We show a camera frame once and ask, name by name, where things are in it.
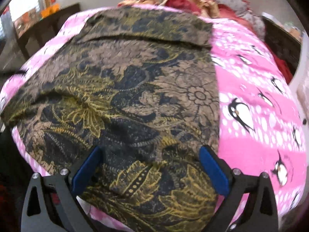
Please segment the brown gold batik cloth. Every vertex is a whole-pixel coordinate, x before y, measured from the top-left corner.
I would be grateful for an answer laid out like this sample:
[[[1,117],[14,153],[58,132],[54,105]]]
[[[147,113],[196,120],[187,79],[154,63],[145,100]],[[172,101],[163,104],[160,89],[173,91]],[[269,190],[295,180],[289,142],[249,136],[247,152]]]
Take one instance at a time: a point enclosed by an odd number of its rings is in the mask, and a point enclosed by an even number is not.
[[[81,199],[133,231],[201,231],[216,193],[198,152],[218,147],[212,23],[122,7],[89,18],[2,111],[50,174],[94,145]]]

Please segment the pink penguin blanket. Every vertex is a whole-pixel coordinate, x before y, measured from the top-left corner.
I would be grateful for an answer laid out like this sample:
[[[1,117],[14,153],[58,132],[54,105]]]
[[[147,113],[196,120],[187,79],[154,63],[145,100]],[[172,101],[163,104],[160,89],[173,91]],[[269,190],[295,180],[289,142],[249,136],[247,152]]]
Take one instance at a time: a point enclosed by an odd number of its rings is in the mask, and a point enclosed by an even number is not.
[[[155,5],[125,7],[186,13]],[[59,34],[20,71],[10,74],[1,91],[1,114],[18,90],[80,33],[89,18],[117,8],[87,10],[69,17]],[[280,220],[296,210],[306,184],[306,144],[297,103],[271,53],[254,34],[229,19],[196,17],[213,25],[210,56],[217,77],[219,136],[217,148],[208,146],[232,169],[238,168],[246,175],[258,176],[262,172],[269,175]],[[26,151],[17,127],[5,125],[1,134],[1,186],[7,189],[8,197],[1,199],[1,231],[21,231],[24,200],[34,173],[43,177],[54,175]],[[81,195],[77,200],[94,226],[99,223],[100,230],[133,231],[82,200]]]

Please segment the orange basket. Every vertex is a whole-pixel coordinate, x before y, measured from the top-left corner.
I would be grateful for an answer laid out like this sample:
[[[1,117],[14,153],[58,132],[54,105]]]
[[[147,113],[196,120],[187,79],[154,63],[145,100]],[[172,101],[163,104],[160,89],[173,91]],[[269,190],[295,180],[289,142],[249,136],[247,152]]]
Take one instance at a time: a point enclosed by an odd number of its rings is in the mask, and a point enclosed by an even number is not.
[[[54,13],[56,13],[57,11],[59,11],[61,8],[60,4],[56,3],[52,6],[47,7],[46,9],[42,10],[40,12],[41,14],[41,18],[46,18]]]

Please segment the red gold floral blanket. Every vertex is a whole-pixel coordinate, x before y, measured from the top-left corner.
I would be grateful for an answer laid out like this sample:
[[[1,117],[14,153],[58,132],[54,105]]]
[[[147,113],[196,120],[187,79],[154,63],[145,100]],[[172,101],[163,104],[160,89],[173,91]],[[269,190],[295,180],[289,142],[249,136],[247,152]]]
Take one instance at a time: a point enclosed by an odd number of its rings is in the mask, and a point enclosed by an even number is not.
[[[250,22],[237,16],[229,6],[217,3],[214,0],[123,0],[118,3],[118,6],[132,6],[134,4],[165,6],[212,19],[227,18],[251,31],[254,30]]]

